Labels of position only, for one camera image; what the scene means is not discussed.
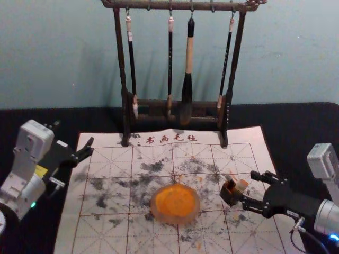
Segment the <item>black cloth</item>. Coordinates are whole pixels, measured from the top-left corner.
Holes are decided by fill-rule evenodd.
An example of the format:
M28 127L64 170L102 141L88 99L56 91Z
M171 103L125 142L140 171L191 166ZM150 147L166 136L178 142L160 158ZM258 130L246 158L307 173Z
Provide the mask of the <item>black cloth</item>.
M121 110L118 108L68 108L49 110L0 111L0 183L3 182L13 162L13 148L19 127L29 119L40 123L61 120L56 136L76 148L80 132L122 132ZM289 179L294 190L309 196L330 199L326 187L315 180L308 167L306 156L315 143L332 143L339 153L339 106L333 103L293 103L234 105L230 111L230 128L261 125L277 173ZM169 126L163 121L148 121L132 131L157 131ZM216 130L215 124L190 124L185 129ZM70 171L63 177L69 181ZM52 201L41 199L22 220L20 226L3 243L3 253L53 253L58 225L63 210L67 188ZM316 237L337 253L334 244L326 237ZM322 253L312 241L303 238L311 253Z

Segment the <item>calligraphy brush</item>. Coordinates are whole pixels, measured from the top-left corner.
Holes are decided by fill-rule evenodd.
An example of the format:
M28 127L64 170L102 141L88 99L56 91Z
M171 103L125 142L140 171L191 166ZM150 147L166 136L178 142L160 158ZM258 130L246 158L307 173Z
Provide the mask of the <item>calligraphy brush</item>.
M171 115L172 107L172 35L174 19L172 16L168 20L168 98L167 98L167 116Z
M191 17L187 25L186 73L181 93L180 123L189 123L192 115L192 57L193 57L194 20Z
M234 25L234 18L231 17L229 21L229 30L228 30L228 38L227 38L227 45L226 45L226 53L225 53L225 59L224 59L224 68L222 69L222 77L221 77L221 84L220 84L220 92L219 92L219 99L217 104L217 111L218 114L220 112L221 108L221 101L222 101L222 90L224 90L224 82L225 82L225 74L226 74L226 67L227 67L227 61L228 61L228 53L229 53L229 46L231 43L231 37L232 37L232 30Z
M137 99L137 87L136 87L136 72L134 69L134 54L133 54L133 35L132 35L132 19L128 15L126 17L127 36L128 36L128 49L129 60L131 64L131 76L132 76L132 93L133 93L133 112L136 118L138 118L138 99Z

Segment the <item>cable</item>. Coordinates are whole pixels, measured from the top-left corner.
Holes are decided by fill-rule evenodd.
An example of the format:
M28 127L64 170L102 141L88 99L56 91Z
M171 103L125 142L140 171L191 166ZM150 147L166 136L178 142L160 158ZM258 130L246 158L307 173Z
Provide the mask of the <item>cable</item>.
M290 237L291 242L292 242L292 245L293 245L297 250L299 250L300 252L305 253L305 254L310 254L309 252L303 251L303 250L301 250L300 248L298 248L298 247L296 246L296 244L295 244L294 241L293 241L293 233L294 233L294 232L295 232L294 230L291 231L291 237ZM310 233L307 232L307 231L305 231L305 232L299 231L299 232L300 232L300 233L303 233L303 234L305 234L305 235L307 235L307 236L310 237L313 241L315 241L315 242L323 249L324 253L330 254L329 251L326 249L326 247L322 244L322 242L320 242L314 235L310 234Z
M294 230L292 230L292 231L290 232L290 234L291 234L290 239L291 239L292 245L293 245L297 250L299 250L300 252L309 254L309 253L307 253L306 251L303 251L302 249L300 249L298 246L296 246L295 242L293 241L293 234L294 234L294 232L295 232Z
M320 247L323 249L324 253L330 254L329 251L326 249L325 245L323 245L323 243L320 242L314 235L310 234L310 233L307 232L307 231L301 232L301 233L304 233L305 235L307 235L308 237L310 237L311 239L313 239L313 241L315 241L318 245L320 245Z

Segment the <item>brush handle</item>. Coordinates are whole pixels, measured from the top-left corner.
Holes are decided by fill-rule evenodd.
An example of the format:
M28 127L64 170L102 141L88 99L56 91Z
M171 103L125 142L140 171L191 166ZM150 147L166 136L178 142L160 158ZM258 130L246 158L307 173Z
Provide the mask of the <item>brush handle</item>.
M222 96L222 91L224 90L225 74L226 74L226 68L227 68L227 61L228 61L228 54L229 54L229 47L230 47L230 43L231 43L233 25L234 25L234 18L231 18L230 21L229 21L229 30L228 30L226 53L225 53L225 59L224 59L224 68L222 69L222 76L221 76L221 84L220 84L220 92L219 92L220 96Z
M172 46L173 46L173 17L168 20L168 96L172 94Z
M129 59L130 59L130 64L131 64L132 93L133 95L136 95L137 87L136 87L136 72L134 68L132 19L130 16L127 16L125 21L126 21L127 36L128 36Z
M194 19L190 18L187 24L187 50L186 50L186 73L192 73L193 59L193 36L194 36Z

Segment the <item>yellow label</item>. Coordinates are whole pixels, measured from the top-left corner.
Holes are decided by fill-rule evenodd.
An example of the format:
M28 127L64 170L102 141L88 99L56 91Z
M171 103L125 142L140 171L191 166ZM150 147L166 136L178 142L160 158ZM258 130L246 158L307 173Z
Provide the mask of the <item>yellow label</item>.
M39 165L37 165L35 168L35 173L41 178L47 173L47 171L48 170L46 168L41 167Z

